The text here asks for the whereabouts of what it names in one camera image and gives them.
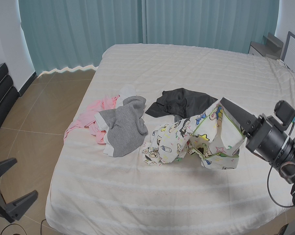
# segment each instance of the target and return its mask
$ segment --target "mattress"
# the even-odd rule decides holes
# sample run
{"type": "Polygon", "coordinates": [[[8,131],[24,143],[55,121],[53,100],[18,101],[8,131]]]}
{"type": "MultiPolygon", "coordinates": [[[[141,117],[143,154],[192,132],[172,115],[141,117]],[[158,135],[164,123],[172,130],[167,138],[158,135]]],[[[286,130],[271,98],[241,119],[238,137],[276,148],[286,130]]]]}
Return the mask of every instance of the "mattress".
{"type": "MultiPolygon", "coordinates": [[[[227,97],[255,115],[273,115],[281,99],[295,108],[295,74],[278,61],[218,49],[131,44],[103,54],[74,119],[125,84],[147,99],[145,110],[162,91],[181,87],[227,97]]],[[[143,119],[151,131],[174,116],[143,119]]],[[[139,152],[113,158],[103,150],[87,128],[68,134],[45,209],[49,225],[61,233],[243,234],[286,211],[267,193],[270,166],[245,147],[234,170],[209,170],[188,155],[147,165],[139,152]]],[[[279,203],[291,204],[291,185],[275,170],[270,188],[279,203]]]]}

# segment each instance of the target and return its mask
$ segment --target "nightstand drawer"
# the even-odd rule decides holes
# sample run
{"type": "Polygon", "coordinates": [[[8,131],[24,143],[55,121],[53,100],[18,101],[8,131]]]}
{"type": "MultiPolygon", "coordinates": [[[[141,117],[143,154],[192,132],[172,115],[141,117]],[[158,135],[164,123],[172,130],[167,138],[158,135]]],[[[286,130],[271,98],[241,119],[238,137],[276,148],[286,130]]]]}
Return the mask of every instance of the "nightstand drawer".
{"type": "Polygon", "coordinates": [[[252,46],[250,46],[249,54],[262,57],[262,55],[257,50],[255,50],[252,46]]]}

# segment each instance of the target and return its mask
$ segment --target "pile of clothes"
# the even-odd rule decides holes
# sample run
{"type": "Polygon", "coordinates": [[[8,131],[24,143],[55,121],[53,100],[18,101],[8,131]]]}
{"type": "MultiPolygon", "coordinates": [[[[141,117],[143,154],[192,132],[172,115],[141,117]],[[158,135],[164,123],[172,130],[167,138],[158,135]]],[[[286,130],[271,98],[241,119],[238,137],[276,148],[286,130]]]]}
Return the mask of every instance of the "pile of clothes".
{"type": "MultiPolygon", "coordinates": [[[[106,144],[104,153],[121,157],[138,151],[148,130],[142,119],[146,99],[137,96],[132,85],[123,87],[115,97],[104,97],[90,104],[73,121],[67,134],[88,127],[98,143],[106,144]]],[[[235,169],[243,130],[223,108],[220,100],[185,88],[164,91],[145,112],[153,117],[174,115],[174,123],[164,123],[150,133],[142,159],[148,165],[180,161],[186,154],[198,155],[209,169],[235,169]]]]}

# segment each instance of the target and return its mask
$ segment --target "gray nightstand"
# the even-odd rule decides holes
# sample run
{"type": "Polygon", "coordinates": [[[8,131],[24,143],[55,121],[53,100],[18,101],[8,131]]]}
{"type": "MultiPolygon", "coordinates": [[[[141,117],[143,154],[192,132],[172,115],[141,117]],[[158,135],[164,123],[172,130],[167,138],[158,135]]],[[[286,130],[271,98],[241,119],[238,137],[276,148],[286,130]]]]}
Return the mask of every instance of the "gray nightstand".
{"type": "Polygon", "coordinates": [[[278,59],[281,54],[283,42],[275,37],[273,34],[268,33],[268,36],[263,36],[265,44],[251,42],[249,54],[259,57],[270,57],[278,59]]]}

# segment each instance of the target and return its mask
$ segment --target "brown tile floor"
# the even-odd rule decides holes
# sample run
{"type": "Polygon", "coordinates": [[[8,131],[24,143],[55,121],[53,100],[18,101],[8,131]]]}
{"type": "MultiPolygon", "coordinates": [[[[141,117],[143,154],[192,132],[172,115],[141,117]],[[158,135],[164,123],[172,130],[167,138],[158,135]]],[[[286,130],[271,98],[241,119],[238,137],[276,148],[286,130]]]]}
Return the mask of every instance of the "brown tile floor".
{"type": "MultiPolygon", "coordinates": [[[[71,123],[91,82],[94,70],[77,70],[44,74],[37,78],[19,98],[0,129],[0,161],[15,157],[18,161],[0,179],[0,188],[7,202],[32,190],[39,197],[25,215],[17,221],[28,235],[40,234],[45,202],[55,164],[63,147],[63,134],[71,123]]],[[[273,235],[295,218],[295,209],[248,235],[273,235]]],[[[0,233],[8,222],[0,218],[0,233]]],[[[10,226],[2,235],[23,231],[10,226]]],[[[61,235],[43,223],[43,235],[61,235]]]]}

